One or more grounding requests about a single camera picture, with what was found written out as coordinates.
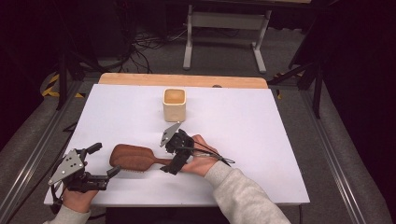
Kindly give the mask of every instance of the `gray floor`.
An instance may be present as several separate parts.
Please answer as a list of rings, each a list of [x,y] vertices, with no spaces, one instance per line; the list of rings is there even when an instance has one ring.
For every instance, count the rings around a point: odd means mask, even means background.
[[[213,32],[199,34],[199,36],[206,35],[219,34]],[[255,35],[250,32],[240,32],[237,37],[253,38]],[[269,29],[262,46],[262,57],[267,66],[265,75],[258,72],[249,45],[214,45],[194,42],[189,71],[182,69],[185,44],[182,39],[173,41],[160,49],[146,49],[142,53],[148,58],[150,68],[155,74],[264,77],[269,80],[278,72],[288,71],[290,59],[303,38],[304,36],[299,31]],[[133,58],[142,64],[145,63],[142,57],[139,58],[135,54]],[[137,73],[136,66],[131,62],[123,66],[123,71]],[[145,72],[146,70],[140,67],[139,71]],[[87,94],[90,92],[92,85],[98,80],[97,74],[90,75],[91,77],[86,77],[81,83],[78,92]],[[312,91],[298,91],[291,87],[295,81],[296,77],[293,77],[286,80],[283,86],[271,88],[280,89],[281,99],[275,95],[276,103],[311,200],[310,204],[302,206],[303,222],[392,223],[385,201],[362,164],[326,89],[324,88],[322,92],[321,119],[313,119],[312,111],[309,105],[306,105],[306,99],[312,97]],[[68,136],[68,133],[62,130],[78,121],[86,100],[87,98],[70,100],[53,135],[47,141],[43,157],[38,158],[39,164],[33,167],[31,173],[24,174],[30,181],[21,198],[25,197],[29,189],[55,160]],[[0,169],[2,170],[0,198],[10,197],[8,193],[16,188],[13,184],[21,168],[30,160],[37,143],[43,141],[42,134],[46,131],[51,118],[59,114],[55,112],[56,105],[56,97],[45,97],[41,106],[25,121],[0,152]],[[53,217],[50,209],[43,204],[44,195],[48,189],[47,180],[48,178],[45,178],[40,183],[11,223],[42,223]],[[352,192],[353,195],[345,193],[346,191]],[[281,209],[291,223],[299,223],[298,206],[282,206]],[[104,211],[104,208],[93,208],[94,215]],[[106,223],[106,221],[102,217],[90,223]]]

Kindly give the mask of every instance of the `white table surface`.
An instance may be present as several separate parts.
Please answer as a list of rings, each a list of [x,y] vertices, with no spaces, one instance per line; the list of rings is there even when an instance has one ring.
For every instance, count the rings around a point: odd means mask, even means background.
[[[93,86],[66,149],[103,147],[87,155],[86,171],[105,175],[117,144],[149,147],[158,158],[172,159],[159,147],[163,130],[163,91],[170,87]],[[181,129],[199,133],[219,153],[267,192],[274,203],[309,203],[304,181],[274,96],[264,89],[183,87],[187,118]],[[170,175],[154,164],[145,173],[120,171],[92,201],[100,206],[214,206],[212,187],[200,176]],[[44,204],[52,204],[50,192]]]

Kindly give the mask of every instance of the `forearm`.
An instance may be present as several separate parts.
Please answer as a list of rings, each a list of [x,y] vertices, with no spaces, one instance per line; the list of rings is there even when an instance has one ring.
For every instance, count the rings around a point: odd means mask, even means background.
[[[218,161],[206,174],[213,196],[231,223],[289,223],[264,190],[238,169]]]
[[[55,219],[47,221],[44,224],[84,224],[87,222],[90,215],[91,211],[88,213],[79,213],[62,205],[61,210],[56,215]]]

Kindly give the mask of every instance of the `hand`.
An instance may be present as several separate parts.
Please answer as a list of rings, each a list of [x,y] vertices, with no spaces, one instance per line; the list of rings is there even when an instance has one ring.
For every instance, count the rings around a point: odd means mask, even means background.
[[[90,211],[91,201],[98,192],[98,190],[89,190],[81,193],[79,191],[65,189],[64,206],[75,212],[88,213]]]
[[[211,147],[210,145],[208,145],[206,143],[206,141],[204,140],[204,138],[197,134],[195,136],[192,137],[192,139],[195,142],[198,142],[206,147],[209,147],[210,149],[212,149],[215,152],[218,152],[217,150],[215,150],[213,147]],[[201,150],[205,150],[205,151],[209,151],[207,148],[200,146],[199,144],[194,144],[195,148],[199,148]],[[183,166],[183,168],[181,169],[181,171],[183,172],[187,172],[187,173],[193,173],[196,175],[200,175],[200,176],[205,176],[206,173],[209,171],[209,169],[218,161],[218,159],[213,158],[213,157],[199,157],[199,156],[194,156],[192,161],[190,163],[187,163]]]

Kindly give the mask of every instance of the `sweater sleeve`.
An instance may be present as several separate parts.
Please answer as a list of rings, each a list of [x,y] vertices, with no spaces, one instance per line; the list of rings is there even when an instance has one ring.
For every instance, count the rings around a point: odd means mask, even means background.
[[[218,161],[205,179],[213,186],[213,196],[230,223],[290,223],[265,191],[240,170]]]
[[[44,224],[84,224],[87,222],[90,215],[91,211],[88,213],[79,213],[62,205],[55,219],[46,221]]]

